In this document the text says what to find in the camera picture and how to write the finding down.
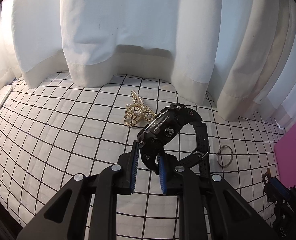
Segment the black digital wristwatch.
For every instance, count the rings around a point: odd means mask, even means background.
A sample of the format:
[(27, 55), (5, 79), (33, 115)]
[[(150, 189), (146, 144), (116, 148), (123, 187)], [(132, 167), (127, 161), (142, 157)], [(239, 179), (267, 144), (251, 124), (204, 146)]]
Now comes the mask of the black digital wristwatch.
[[(164, 147), (186, 126), (191, 125), (195, 131), (196, 148), (190, 155), (177, 160), (165, 153)], [(164, 108), (156, 118), (137, 135), (141, 159), (144, 165), (154, 171), (162, 183), (171, 170), (181, 165), (191, 168), (196, 165), (209, 165), (210, 145), (207, 125), (193, 109), (180, 103), (172, 103)]]

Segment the pearl gold hair claw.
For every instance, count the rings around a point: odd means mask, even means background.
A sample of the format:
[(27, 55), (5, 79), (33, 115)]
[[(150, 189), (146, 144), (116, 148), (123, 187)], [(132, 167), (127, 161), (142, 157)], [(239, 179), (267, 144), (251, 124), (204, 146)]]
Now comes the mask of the pearl gold hair claw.
[(131, 90), (132, 103), (126, 104), (123, 122), (127, 127), (133, 127), (142, 120), (151, 123), (157, 116), (135, 90)]

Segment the purple plastic basket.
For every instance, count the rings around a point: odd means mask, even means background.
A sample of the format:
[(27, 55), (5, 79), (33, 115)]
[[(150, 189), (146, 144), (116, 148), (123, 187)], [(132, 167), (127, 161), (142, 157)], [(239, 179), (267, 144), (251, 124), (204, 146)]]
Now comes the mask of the purple plastic basket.
[(296, 123), (275, 144), (281, 183), (286, 187), (296, 185)]

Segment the white black grid tablecloth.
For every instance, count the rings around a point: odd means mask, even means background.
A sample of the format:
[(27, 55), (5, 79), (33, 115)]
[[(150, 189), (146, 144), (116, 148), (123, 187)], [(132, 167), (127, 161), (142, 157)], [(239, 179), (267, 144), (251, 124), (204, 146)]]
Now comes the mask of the white black grid tablecloth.
[[(6, 225), (12, 238), (75, 174), (98, 174), (131, 150), (144, 127), (141, 123), (129, 128), (123, 122), (131, 90), (155, 112), (172, 103), (195, 110), (207, 125), (211, 172), (228, 181), (265, 222), (275, 221), (261, 178), (267, 168), (279, 176), (274, 146), (285, 130), (274, 118), (263, 120), (253, 113), (226, 121), (210, 94), (196, 104), (166, 81), (131, 75), (115, 75), (104, 86), (83, 88), (64, 71), (35, 89), (23, 79), (13, 81), (12, 87), (0, 109), (0, 203), (14, 219)], [(227, 168), (216, 161), (222, 145), (234, 152)]]

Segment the white remote control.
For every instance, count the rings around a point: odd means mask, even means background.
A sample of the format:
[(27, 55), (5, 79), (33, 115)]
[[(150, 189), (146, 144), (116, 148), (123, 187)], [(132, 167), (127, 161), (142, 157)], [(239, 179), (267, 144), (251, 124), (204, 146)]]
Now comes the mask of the white remote control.
[(2, 89), (0, 89), (0, 109), (5, 103), (6, 99), (9, 97), (12, 90), (13, 90), (12, 85), (6, 85), (2, 87)]

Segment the white curtain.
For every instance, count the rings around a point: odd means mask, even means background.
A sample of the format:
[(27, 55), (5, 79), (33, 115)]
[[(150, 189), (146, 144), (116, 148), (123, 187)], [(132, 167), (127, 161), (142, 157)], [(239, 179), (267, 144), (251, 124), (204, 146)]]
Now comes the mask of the white curtain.
[(296, 122), (296, 0), (0, 0), (0, 89), (162, 79), (224, 120)]

